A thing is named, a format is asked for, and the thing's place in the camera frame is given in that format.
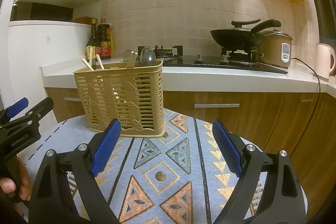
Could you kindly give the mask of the person's left hand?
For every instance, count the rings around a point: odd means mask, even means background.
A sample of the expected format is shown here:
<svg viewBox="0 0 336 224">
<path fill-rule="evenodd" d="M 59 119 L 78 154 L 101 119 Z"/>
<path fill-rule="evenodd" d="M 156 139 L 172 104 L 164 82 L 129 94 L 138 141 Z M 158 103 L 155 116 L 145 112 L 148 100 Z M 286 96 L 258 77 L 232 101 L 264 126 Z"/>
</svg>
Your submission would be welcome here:
<svg viewBox="0 0 336 224">
<path fill-rule="evenodd" d="M 16 164 L 15 170 L 18 171 L 19 179 L 15 181 L 12 178 L 1 176 L 1 189 L 5 194 L 14 193 L 18 189 L 19 198 L 22 201 L 29 201 L 32 187 L 28 170 L 19 157 L 16 159 Z"/>
</svg>

